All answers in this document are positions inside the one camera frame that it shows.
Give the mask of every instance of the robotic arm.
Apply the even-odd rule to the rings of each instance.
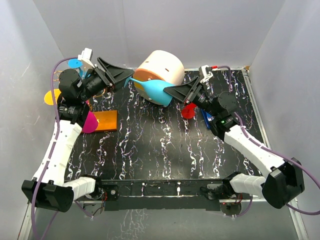
[[[83,176],[65,183],[65,171],[74,144],[80,135],[89,113],[88,99],[106,89],[107,92],[116,91],[124,84],[134,71],[113,66],[102,58],[98,62],[103,68],[91,62],[92,50],[86,48],[78,56],[82,61],[86,75],[82,79],[75,69],[66,69],[59,75],[59,89],[61,94],[57,100],[60,131],[56,139],[57,123],[54,133],[40,167],[32,180],[25,180],[22,191],[31,202],[37,181],[43,176],[36,195],[35,206],[60,212],[66,212],[74,200],[92,194],[99,194],[99,178]]]
[[[264,197],[274,208],[280,209],[305,190],[303,173],[296,165],[284,161],[262,149],[265,145],[252,135],[244,134],[237,119],[237,99],[230,92],[222,92],[217,97],[207,95],[205,80],[212,77],[212,68],[208,65],[199,69],[201,77],[191,82],[166,87],[164,91],[180,103],[194,103],[214,117],[209,122],[210,130],[219,139],[239,150],[262,173],[263,176],[249,176],[234,172],[223,180],[223,185],[213,192],[232,196],[235,193],[247,193]]]

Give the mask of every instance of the blue object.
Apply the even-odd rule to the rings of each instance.
[[[79,70],[79,75],[80,75],[81,78],[84,76],[84,71],[82,71],[82,69],[81,69],[83,64],[77,58],[70,59],[68,61],[68,66],[71,69],[78,69]]]
[[[206,125],[207,129],[210,129],[210,124],[209,122],[214,118],[213,116],[211,116],[209,113],[207,113],[205,110],[201,109],[203,118],[204,118],[204,122]]]
[[[132,77],[128,77],[125,81],[124,86],[127,86],[129,80],[134,81],[135,83],[141,84],[141,86],[144,88],[145,93],[151,98],[152,100],[156,101],[157,103],[168,106],[169,103],[172,100],[172,96],[164,92],[164,89],[166,87],[174,86],[174,84],[155,79],[155,80],[149,80],[149,81],[138,81]]]

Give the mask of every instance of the blue ladle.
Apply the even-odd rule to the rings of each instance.
[[[127,86],[130,80],[134,81],[135,83],[141,84],[149,98],[156,101],[157,103],[166,107],[171,102],[172,96],[164,92],[164,88],[174,86],[174,84],[159,79],[138,81],[132,77],[128,77],[125,81],[124,86]]]

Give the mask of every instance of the white wall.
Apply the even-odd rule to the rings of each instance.
[[[258,108],[273,149],[296,157],[320,179],[320,2],[287,0],[250,68]],[[300,209],[318,211],[320,191],[304,176]],[[311,240],[320,216],[303,215]]]
[[[64,57],[89,47],[138,67],[154,50],[186,68],[251,65],[284,0],[33,0]]]
[[[63,56],[32,0],[0,0],[0,235],[17,239],[32,179],[53,132],[44,104],[53,65]]]

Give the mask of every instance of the marble tabletop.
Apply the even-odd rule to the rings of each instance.
[[[198,75],[186,71],[184,82]],[[210,95],[228,91],[226,71],[215,71],[206,83]],[[238,114],[246,129],[263,141],[241,70],[232,71]],[[116,93],[90,100],[93,111],[118,111],[117,131],[81,134],[72,150],[65,179],[83,174],[103,180],[223,179],[234,171],[260,175],[241,153],[207,130],[201,111],[181,116],[183,104],[168,107],[143,99],[132,82]]]

